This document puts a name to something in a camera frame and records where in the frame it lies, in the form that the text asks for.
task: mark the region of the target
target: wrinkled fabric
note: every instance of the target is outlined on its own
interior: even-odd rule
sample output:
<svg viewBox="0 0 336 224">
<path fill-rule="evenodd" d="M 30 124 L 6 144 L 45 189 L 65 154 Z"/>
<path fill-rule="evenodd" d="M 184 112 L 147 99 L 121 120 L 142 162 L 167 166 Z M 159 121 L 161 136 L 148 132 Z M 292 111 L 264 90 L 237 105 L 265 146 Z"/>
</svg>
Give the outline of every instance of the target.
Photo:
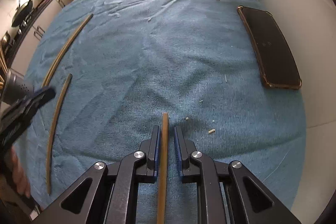
<svg viewBox="0 0 336 224">
<path fill-rule="evenodd" d="M 166 223 L 197 222 L 196 185 L 182 185 L 176 170 L 176 125 L 214 160 L 243 162 L 290 208 L 304 161 L 302 97 L 262 86 L 239 5 L 262 8 L 257 0 L 74 0 L 63 8 L 29 65 L 26 79 L 36 88 L 67 38 L 89 13 L 93 18 L 51 80 L 56 98 L 16 144 L 33 197 L 48 206 L 96 161 L 136 151 L 169 112 Z M 49 129 L 69 73 L 49 196 Z M 139 186 L 137 223 L 156 222 L 157 192 L 157 183 Z"/>
</svg>

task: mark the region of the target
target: bamboo stick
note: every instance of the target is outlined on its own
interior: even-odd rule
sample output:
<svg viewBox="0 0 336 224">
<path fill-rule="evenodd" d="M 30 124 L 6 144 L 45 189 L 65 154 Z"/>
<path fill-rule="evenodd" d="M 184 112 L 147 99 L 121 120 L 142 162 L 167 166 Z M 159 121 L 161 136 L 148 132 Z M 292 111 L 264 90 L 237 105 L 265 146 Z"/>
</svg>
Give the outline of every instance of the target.
<svg viewBox="0 0 336 224">
<path fill-rule="evenodd" d="M 80 31 L 84 28 L 84 26 L 89 22 L 89 20 L 93 17 L 93 14 L 90 14 L 86 17 L 86 19 L 81 23 L 81 25 L 75 30 L 75 32 L 71 35 L 71 37 L 68 39 L 68 41 L 64 44 L 60 52 L 58 53 L 57 57 L 55 58 L 54 62 L 52 63 L 50 69 L 47 72 L 47 75 L 45 76 L 42 87 L 49 85 L 51 78 L 53 77 L 56 68 L 58 67 L 59 63 L 61 62 L 64 54 L 67 52 L 68 48 L 71 46 L 72 42 L 75 40 L 77 35 L 80 33 Z"/>
<path fill-rule="evenodd" d="M 159 195 L 157 198 L 157 224 L 164 224 L 165 221 L 168 160 L 168 119 L 168 113 L 164 113 L 162 115 Z"/>
<path fill-rule="evenodd" d="M 6 60 L 5 60 L 5 55 L 3 54 L 3 51 L 2 51 L 2 46 L 0 45 L 0 58 L 1 58 L 1 63 L 4 64 L 4 67 L 5 67 L 5 70 L 4 72 L 7 73 L 8 71 L 8 68 L 7 68 L 7 64 L 6 64 Z"/>
<path fill-rule="evenodd" d="M 48 147 L 47 147 L 47 159 L 46 159 L 46 184 L 47 184 L 47 193 L 50 195 L 51 193 L 51 185 L 50 185 L 50 167 L 51 167 L 51 151 L 53 148 L 53 140 L 54 140 L 54 135 L 55 135 L 55 129 L 56 129 L 56 124 L 58 120 L 58 115 L 59 111 L 61 109 L 63 99 L 65 96 L 65 93 L 67 92 L 69 83 L 71 81 L 72 74 L 69 73 L 67 79 L 64 82 L 64 85 L 62 87 L 61 93 L 58 97 L 58 101 L 56 104 L 55 112 L 54 112 L 54 117 L 52 119 L 50 131 L 49 131 L 49 140 L 48 140 Z"/>
</svg>

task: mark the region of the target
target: black phone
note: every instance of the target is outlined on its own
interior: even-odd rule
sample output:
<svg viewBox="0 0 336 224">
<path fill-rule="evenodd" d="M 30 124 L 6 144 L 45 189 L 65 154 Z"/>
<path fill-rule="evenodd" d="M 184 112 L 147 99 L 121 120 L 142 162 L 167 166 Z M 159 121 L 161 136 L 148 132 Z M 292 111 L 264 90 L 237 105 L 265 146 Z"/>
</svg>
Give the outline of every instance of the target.
<svg viewBox="0 0 336 224">
<path fill-rule="evenodd" d="M 258 60 L 260 77 L 268 88 L 299 89 L 302 81 L 292 52 L 273 16 L 263 10 L 239 6 Z"/>
</svg>

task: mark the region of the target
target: finger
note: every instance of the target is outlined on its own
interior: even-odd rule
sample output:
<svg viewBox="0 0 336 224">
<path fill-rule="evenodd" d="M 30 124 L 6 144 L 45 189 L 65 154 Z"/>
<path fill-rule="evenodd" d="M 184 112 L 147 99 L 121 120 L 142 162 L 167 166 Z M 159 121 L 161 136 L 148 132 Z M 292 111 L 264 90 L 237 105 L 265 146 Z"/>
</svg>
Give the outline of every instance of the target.
<svg viewBox="0 0 336 224">
<path fill-rule="evenodd" d="M 27 180 L 26 175 L 23 175 L 20 182 L 16 186 L 16 190 L 20 195 L 23 195 L 23 193 L 24 193 L 24 191 L 27 187 L 27 182 L 28 182 L 28 180 Z"/>
<path fill-rule="evenodd" d="M 29 183 L 29 180 L 27 180 L 27 186 L 26 186 L 26 189 L 25 189 L 25 196 L 27 198 L 30 198 L 30 183 Z"/>
<path fill-rule="evenodd" d="M 11 160 L 13 162 L 13 165 L 17 165 L 17 161 L 18 161 L 17 154 L 16 154 L 13 146 L 12 146 L 12 149 L 11 149 Z"/>
<path fill-rule="evenodd" d="M 17 185 L 24 174 L 23 168 L 18 161 L 16 165 L 13 165 L 13 181 Z"/>
</svg>

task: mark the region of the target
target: gray handle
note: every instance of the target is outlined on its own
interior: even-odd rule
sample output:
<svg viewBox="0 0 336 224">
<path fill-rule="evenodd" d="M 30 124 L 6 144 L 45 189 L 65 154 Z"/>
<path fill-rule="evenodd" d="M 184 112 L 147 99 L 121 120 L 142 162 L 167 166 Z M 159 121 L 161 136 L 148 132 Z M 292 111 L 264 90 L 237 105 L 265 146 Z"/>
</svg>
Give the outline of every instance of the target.
<svg viewBox="0 0 336 224">
<path fill-rule="evenodd" d="M 41 28 L 40 25 L 37 25 L 36 30 L 37 30 L 39 33 L 41 33 L 40 30 L 41 30 L 43 33 L 45 33 L 45 31 Z"/>
<path fill-rule="evenodd" d="M 38 40 L 41 40 L 41 39 L 42 39 L 42 35 L 41 35 L 38 31 L 34 31 L 34 36 L 35 36 Z"/>
<path fill-rule="evenodd" d="M 61 6 L 62 8 L 65 7 L 65 4 L 64 4 L 64 2 L 63 2 L 62 0 L 58 0 L 58 4 L 59 4 L 59 6 Z"/>
</svg>

